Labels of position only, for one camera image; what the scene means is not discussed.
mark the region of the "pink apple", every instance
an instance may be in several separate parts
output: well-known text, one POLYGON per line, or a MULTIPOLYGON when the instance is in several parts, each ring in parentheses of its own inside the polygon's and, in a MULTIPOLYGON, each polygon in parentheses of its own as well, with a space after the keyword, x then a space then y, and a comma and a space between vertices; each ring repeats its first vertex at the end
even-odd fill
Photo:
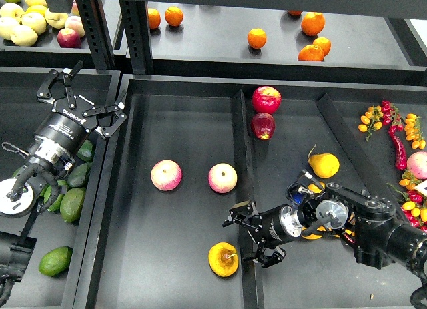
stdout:
POLYGON ((79 34, 72 29, 62 29, 58 33, 57 40, 60 47, 79 48, 81 46, 79 34))
POLYGON ((151 170, 151 180, 159 190, 173 190, 181 182, 181 179, 181 168, 172 160, 161 160, 151 170))
POLYGON ((80 17, 77 17, 77 16, 68 17, 68 19, 65 21, 65 28, 76 31, 80 37, 85 36, 85 30, 83 28, 83 24, 81 22, 80 17))
POLYGON ((79 12, 79 9, 77 8, 77 3, 75 2, 75 0, 73 1, 73 7, 71 8, 71 14, 80 16, 80 12, 79 12))
POLYGON ((238 175, 229 164, 216 164, 209 171, 209 185, 212 190, 224 194, 231 191, 238 182, 238 175))

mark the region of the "red fruit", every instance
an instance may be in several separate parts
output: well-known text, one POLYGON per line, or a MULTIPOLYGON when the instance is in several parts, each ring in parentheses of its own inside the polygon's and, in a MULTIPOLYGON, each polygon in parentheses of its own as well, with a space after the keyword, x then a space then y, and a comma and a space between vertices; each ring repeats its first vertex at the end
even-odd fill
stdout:
POLYGON ((257 113, 273 114, 282 102, 279 91, 273 87, 259 87, 252 95, 252 105, 257 113))
POLYGON ((258 139, 269 140, 273 136, 275 128, 274 118, 268 113, 255 114, 251 120, 252 132, 258 139))

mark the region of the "avocado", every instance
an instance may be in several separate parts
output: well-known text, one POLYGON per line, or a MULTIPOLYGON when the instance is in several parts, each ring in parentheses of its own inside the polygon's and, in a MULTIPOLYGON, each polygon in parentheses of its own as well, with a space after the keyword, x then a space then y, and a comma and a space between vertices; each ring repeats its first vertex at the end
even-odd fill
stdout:
POLYGON ((59 247, 48 252, 42 257, 39 271, 46 276, 56 276, 69 268, 73 249, 70 247, 59 247))
MULTIPOLYGON (((57 181, 58 181, 58 184, 60 186, 65 186, 68 190, 68 183, 65 180, 57 180, 57 181)), ((46 189, 43 189, 43 190, 45 190, 44 195, 43 195, 43 197, 44 197, 43 203, 44 204, 51 197, 51 192, 52 192, 52 187, 50 185, 47 185, 45 188, 46 189)), ((56 199, 56 201, 48 208, 48 210, 52 211, 52 212, 59 210, 59 207, 61 206, 61 202, 62 202, 63 197, 64 197, 64 195, 60 194, 58 196, 58 198, 56 199)))
POLYGON ((68 176, 68 185, 70 188, 84 187, 87 185, 92 168, 92 162, 86 162, 74 168, 68 176))
POLYGON ((89 140, 85 140, 80 150, 77 152, 77 157, 85 162, 91 162, 95 155, 95 148, 89 140))
POLYGON ((63 196, 59 209, 65 222, 74 222, 80 218, 85 195, 86 188, 72 188, 63 196))

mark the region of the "fruit display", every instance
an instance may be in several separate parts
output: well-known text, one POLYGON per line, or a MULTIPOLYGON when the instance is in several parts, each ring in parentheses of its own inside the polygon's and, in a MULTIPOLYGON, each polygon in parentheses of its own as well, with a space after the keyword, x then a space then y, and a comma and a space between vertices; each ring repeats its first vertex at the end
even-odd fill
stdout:
POLYGON ((162 191, 170 191, 178 187, 182 179, 182 170, 173 160, 161 160, 151 170, 153 185, 162 191))
POLYGON ((261 49, 267 43, 266 32, 260 28, 250 30, 247 39, 252 49, 261 49))
POLYGON ((276 129, 276 123, 272 115, 257 113, 252 117, 251 130, 260 140, 269 140, 276 129))
POLYGON ((322 179, 332 177, 340 169, 340 161, 332 153, 313 154, 314 146, 308 153, 308 164, 312 167, 313 172, 322 179))
POLYGON ((66 271, 71 263, 73 249, 67 246, 58 247, 42 257, 39 263, 39 272, 54 277, 66 271))
POLYGON ((212 246, 207 258, 212 271, 220 277, 231 276, 239 266, 238 251, 227 242, 212 246))
POLYGON ((81 47, 85 32, 81 18, 77 16, 77 5, 73 4, 73 16, 69 17, 66 13, 50 12, 46 0, 24 0, 24 5, 20 5, 21 0, 5 1, 7 3, 0 8, 0 37, 4 40, 17 46, 31 47, 36 45, 39 36, 55 34, 60 47, 81 47))
POLYGON ((238 182, 235 169, 226 163, 214 165, 207 176, 210 187, 219 194, 225 194, 233 190, 238 182))

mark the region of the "yellow cherry tomato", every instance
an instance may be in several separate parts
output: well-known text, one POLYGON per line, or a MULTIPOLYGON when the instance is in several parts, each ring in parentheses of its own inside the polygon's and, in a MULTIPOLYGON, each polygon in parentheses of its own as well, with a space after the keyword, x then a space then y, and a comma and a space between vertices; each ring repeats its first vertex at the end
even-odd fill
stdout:
POLYGON ((414 124, 413 123, 409 123, 409 124, 407 124, 407 125, 405 125, 405 128, 404 128, 404 130, 405 131, 408 131, 409 129, 413 129, 414 128, 414 124))
POLYGON ((399 181, 399 184, 401 186, 407 186, 408 184, 410 184, 410 181, 409 181, 409 179, 402 179, 399 181))
POLYGON ((366 117, 365 115, 362 115, 362 116, 360 117, 360 121, 361 121, 363 124, 369 124, 369 119, 368 119, 368 117, 366 117))
POLYGON ((359 129, 360 132, 367 132, 368 131, 368 127, 366 125, 364 125, 364 124, 360 124, 358 126, 358 129, 359 129))
POLYGON ((381 129, 381 127, 382 127, 382 122, 376 122, 376 123, 374 123, 375 130, 379 130, 379 129, 381 129))
POLYGON ((404 210, 412 210, 415 208, 415 202, 413 201, 407 201, 402 205, 402 208, 404 210))
POLYGON ((421 213, 421 210, 420 210, 420 208, 419 208, 419 207, 415 207, 414 209, 412 209, 412 210, 411 210, 411 214, 412 214, 414 217, 418 217, 418 216, 420 215, 420 213, 421 213))
POLYGON ((427 222, 427 209, 426 208, 422 208, 420 210, 420 216, 421 216, 421 220, 423 222, 427 222))
POLYGON ((416 184, 408 184, 408 185, 406 186, 406 189, 408 189, 408 190, 413 190, 413 189, 415 188, 415 186, 416 186, 416 184))

